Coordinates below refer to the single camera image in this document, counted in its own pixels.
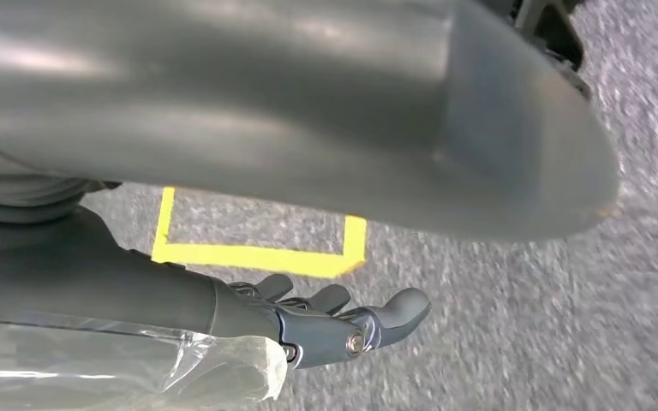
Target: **clear plastic bag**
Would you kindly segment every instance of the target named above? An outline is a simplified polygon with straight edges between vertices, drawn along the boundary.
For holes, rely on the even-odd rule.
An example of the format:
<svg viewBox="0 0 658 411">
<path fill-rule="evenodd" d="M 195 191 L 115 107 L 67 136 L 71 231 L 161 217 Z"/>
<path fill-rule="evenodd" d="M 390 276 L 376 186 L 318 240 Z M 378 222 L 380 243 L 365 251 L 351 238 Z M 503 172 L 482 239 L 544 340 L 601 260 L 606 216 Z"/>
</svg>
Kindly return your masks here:
<svg viewBox="0 0 658 411">
<path fill-rule="evenodd" d="M 275 398 L 287 368 L 264 337 L 42 313 L 0 320 L 0 411 L 213 411 Z"/>
</svg>

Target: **bolt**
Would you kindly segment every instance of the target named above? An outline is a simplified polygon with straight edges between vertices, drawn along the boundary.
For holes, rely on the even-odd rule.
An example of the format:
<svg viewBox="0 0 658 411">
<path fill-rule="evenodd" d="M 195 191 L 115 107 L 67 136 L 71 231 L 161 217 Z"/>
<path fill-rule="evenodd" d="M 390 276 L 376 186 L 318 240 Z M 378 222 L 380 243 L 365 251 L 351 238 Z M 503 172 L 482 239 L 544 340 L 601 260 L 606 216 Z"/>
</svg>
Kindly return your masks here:
<svg viewBox="0 0 658 411">
<path fill-rule="evenodd" d="M 351 357 L 357 357 L 363 350 L 364 335 L 359 331 L 355 331 L 347 338 L 347 353 Z"/>
</svg>

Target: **robotic hand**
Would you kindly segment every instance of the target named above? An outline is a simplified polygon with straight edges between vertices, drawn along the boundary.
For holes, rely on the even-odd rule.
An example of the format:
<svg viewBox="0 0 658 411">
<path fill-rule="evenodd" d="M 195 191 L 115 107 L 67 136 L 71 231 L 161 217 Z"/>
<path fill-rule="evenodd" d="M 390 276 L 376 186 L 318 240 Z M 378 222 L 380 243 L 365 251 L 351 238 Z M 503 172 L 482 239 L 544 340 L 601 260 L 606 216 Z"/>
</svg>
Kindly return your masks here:
<svg viewBox="0 0 658 411">
<path fill-rule="evenodd" d="M 230 287 L 252 309 L 276 315 L 277 341 L 294 368 L 353 360 L 368 351 L 398 343 L 430 311 L 430 301 L 419 289 L 404 289 L 383 307 L 358 307 L 341 313 L 351 297 L 345 287 L 337 284 L 309 298 L 286 299 L 283 298 L 293 289 L 293 283 L 283 274 L 273 274 L 257 284 L 232 283 Z"/>
</svg>

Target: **yellow floor marking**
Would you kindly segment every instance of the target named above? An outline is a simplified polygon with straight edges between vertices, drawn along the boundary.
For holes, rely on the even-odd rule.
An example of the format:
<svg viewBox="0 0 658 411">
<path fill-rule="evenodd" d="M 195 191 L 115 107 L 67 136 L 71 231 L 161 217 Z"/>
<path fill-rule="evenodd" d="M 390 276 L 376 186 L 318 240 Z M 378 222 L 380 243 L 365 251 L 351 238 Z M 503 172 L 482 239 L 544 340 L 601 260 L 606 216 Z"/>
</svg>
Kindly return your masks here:
<svg viewBox="0 0 658 411">
<path fill-rule="evenodd" d="M 153 260 L 180 264 L 223 265 L 284 272 L 308 277 L 335 278 L 361 267 L 365 262 L 367 221 L 347 216 L 341 254 L 313 253 L 281 248 L 227 246 L 219 244 L 176 244 L 168 242 L 175 189 L 163 190 Z"/>
</svg>

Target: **gray carpet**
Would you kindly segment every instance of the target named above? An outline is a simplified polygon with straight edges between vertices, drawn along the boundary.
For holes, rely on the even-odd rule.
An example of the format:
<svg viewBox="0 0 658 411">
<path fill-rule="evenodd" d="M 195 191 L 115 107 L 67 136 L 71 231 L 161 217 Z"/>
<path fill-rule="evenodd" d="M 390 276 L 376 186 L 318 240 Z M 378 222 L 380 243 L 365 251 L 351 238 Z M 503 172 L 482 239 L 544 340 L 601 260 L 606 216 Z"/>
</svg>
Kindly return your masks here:
<svg viewBox="0 0 658 411">
<path fill-rule="evenodd" d="M 362 303 L 424 288 L 434 301 L 428 322 L 406 344 L 295 373 L 260 409 L 658 410 L 658 0 L 588 0 L 573 20 L 594 105 L 622 156 L 616 214 L 567 241 L 516 247 L 371 224 L 368 264 L 340 282 Z M 88 204 L 124 245 L 149 251 L 159 190 L 127 186 Z M 340 216 L 195 193 L 178 193 L 177 208 L 184 241 L 325 250 L 340 238 Z M 325 284 L 298 282 L 306 292 Z"/>
</svg>

